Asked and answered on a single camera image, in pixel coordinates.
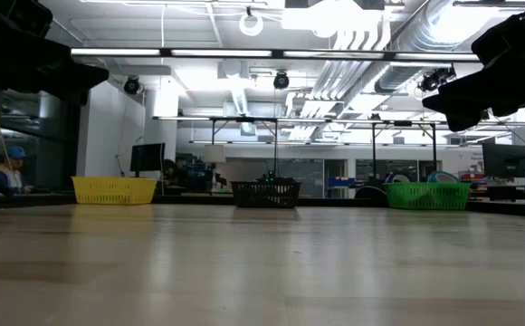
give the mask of security camera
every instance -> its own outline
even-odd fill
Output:
[[[124,83],[124,91],[129,95],[138,95],[144,91],[144,86],[139,83],[138,76],[129,76],[126,83]]]
[[[287,72],[277,72],[277,76],[274,77],[274,88],[277,90],[284,90],[289,87],[289,77]]]

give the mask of blue cap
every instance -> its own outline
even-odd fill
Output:
[[[19,146],[11,146],[7,149],[7,155],[9,156],[9,158],[13,159],[24,159],[25,150],[20,148]]]

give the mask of green basket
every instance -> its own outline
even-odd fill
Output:
[[[389,206],[393,208],[464,210],[471,185],[405,182],[384,186]]]

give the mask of ceiling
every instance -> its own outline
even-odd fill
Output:
[[[389,14],[392,40],[397,28],[400,28],[424,0],[404,2],[403,10]],[[80,0],[41,0],[41,3],[49,7],[55,17],[55,24],[52,25],[47,37],[72,47],[331,49],[336,42],[335,36],[321,38],[312,31],[283,29],[282,23],[277,20],[280,20],[278,19],[282,13],[280,8],[284,7],[284,1],[270,2],[272,9],[260,11],[268,16],[263,18],[263,29],[256,36],[248,36],[239,28],[239,20],[244,14],[243,8],[214,6],[212,8],[214,21],[212,21],[207,8],[197,6],[180,8],[163,5],[94,4],[83,3]],[[329,15],[326,13],[325,19],[329,19]],[[505,14],[495,15],[455,51],[469,52],[472,41],[504,17]],[[458,28],[459,23],[454,23],[453,28]],[[127,58],[88,62],[107,67],[113,77],[120,80],[124,80],[127,75],[140,74],[140,81],[150,89],[158,86],[162,69],[169,67],[185,89],[185,96],[180,97],[180,108],[196,110],[222,107],[226,101],[232,100],[230,90],[216,83],[218,64],[221,61]],[[325,62],[322,61],[244,61],[251,69],[251,76],[253,70],[263,72],[245,90],[246,99],[283,104],[290,91],[311,89],[325,66]],[[481,66],[476,65],[467,73],[480,68]],[[285,70],[289,74],[291,79],[289,90],[276,91],[272,87],[274,77],[271,74],[280,70]],[[406,89],[407,91],[399,92],[399,96],[391,96],[385,102],[387,109],[385,114],[397,112],[402,117],[412,117],[424,111],[421,99],[414,96],[409,86]]]

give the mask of wooden floor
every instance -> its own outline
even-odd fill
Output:
[[[0,325],[525,325],[525,219],[375,208],[0,210]]]

